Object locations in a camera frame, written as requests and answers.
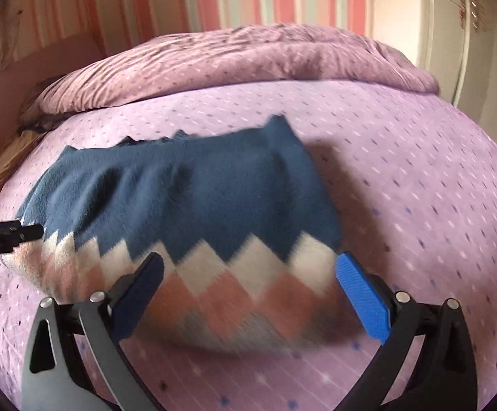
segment bed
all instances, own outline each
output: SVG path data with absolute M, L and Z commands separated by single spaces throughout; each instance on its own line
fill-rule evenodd
M 418 301 L 459 299 L 472 336 L 483 408 L 497 392 L 497 145 L 436 96 L 433 78 L 371 40 L 332 28 L 284 25 L 190 35 L 208 36 L 204 51 L 194 55 L 182 43 L 180 51 L 192 54 L 190 60 L 176 51 L 175 67 L 163 67 L 160 81 L 181 72 L 182 63 L 220 71 L 235 70 L 239 62 L 254 63 L 252 77 L 236 73 L 227 80 L 223 72 L 219 78 L 209 73 L 195 82 L 188 76 L 185 86 L 171 82 L 175 90 L 155 80 L 149 92 L 133 84 L 130 92 L 102 90 L 87 98 L 79 97 L 79 91 L 97 85 L 91 80 L 94 68 L 70 74 L 62 89 L 49 87 L 25 121 L 33 122 L 39 111 L 79 114 L 47 133 L 6 182 L 0 220 L 14 217 L 66 145 L 105 148 L 125 136 L 157 139 L 178 129 L 219 135 L 283 114 L 313 156 L 340 215 L 345 247 L 363 266 L 393 290 L 413 292 Z M 297 40 L 289 43 L 285 35 Z M 274 68 L 259 68 L 258 56 L 265 56 L 261 48 L 285 53 L 273 50 L 271 37 L 292 46 L 285 57 L 290 66 L 271 60 Z M 234 41 L 246 38 L 260 49 L 240 48 Z M 200 60 L 223 40 L 231 46 L 228 53 L 221 50 Z M 300 60 L 308 51 L 312 67 Z M 331 57 L 347 60 L 327 60 Z M 102 79 L 112 87 L 127 75 L 118 72 L 116 62 L 113 73 Z M 102 71 L 106 63 L 96 66 Z M 341 66 L 345 63 L 352 66 Z M 336 74 L 329 72 L 332 68 Z M 75 105 L 79 100 L 83 106 Z M 0 260 L 0 388 L 17 405 L 23 350 L 44 296 Z M 303 352 L 217 354 L 147 342 L 136 334 L 122 346 L 169 410 L 324 411 L 341 401 L 378 348 L 350 307 L 342 309 L 342 319 L 330 344 Z M 420 343 L 413 345 L 389 398 L 403 390 Z M 106 396 L 88 348 L 83 341 L 79 345 L 92 380 Z

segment blue fabric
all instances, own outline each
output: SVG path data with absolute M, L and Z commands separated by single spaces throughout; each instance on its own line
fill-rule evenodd
M 97 237 L 104 255 L 125 239 L 132 259 L 162 241 L 177 262 L 204 239 L 224 261 L 250 233 L 283 261 L 302 231 L 330 248 L 338 218 L 313 161 L 286 119 L 216 137 L 64 149 L 17 216 L 45 238 Z
M 366 333 L 384 344 L 389 337 L 389 309 L 368 283 L 364 270 L 355 258 L 341 254 L 336 261 L 336 278 L 342 285 Z

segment orange diamond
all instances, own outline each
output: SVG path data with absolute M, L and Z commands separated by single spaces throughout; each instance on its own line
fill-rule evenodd
M 168 276 L 151 299 L 144 320 L 170 329 L 196 306 L 193 295 L 177 273 Z
M 282 274 L 260 302 L 259 310 L 286 339 L 298 336 L 310 322 L 319 300 L 290 273 Z
M 230 337 L 254 309 L 248 292 L 227 271 L 220 274 L 198 299 L 208 327 L 221 338 Z

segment pink bed sheet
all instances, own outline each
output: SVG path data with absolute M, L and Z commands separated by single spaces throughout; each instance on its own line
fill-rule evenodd
M 269 82 L 188 91 L 74 116 L 48 134 L 0 195 L 0 220 L 65 145 L 216 135 L 283 113 L 313 154 L 341 216 L 346 247 L 418 301 L 458 298 L 472 336 L 482 408 L 497 391 L 497 146 L 434 95 L 346 81 Z M 0 387 L 20 402 L 25 343 L 43 293 L 0 264 Z M 378 343 L 351 308 L 336 342 L 305 353 L 212 354 L 123 342 L 156 397 L 175 410 L 330 410 Z M 90 375 L 104 384 L 81 343 Z M 409 354 L 390 397 L 415 362 Z

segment folded garment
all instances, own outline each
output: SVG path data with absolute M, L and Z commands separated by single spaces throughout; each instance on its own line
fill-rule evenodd
M 67 147 L 18 217 L 45 236 L 5 263 L 61 301 L 106 290 L 161 254 L 147 335 L 298 346 L 319 343 L 336 314 L 337 214 L 282 116 L 224 136 Z

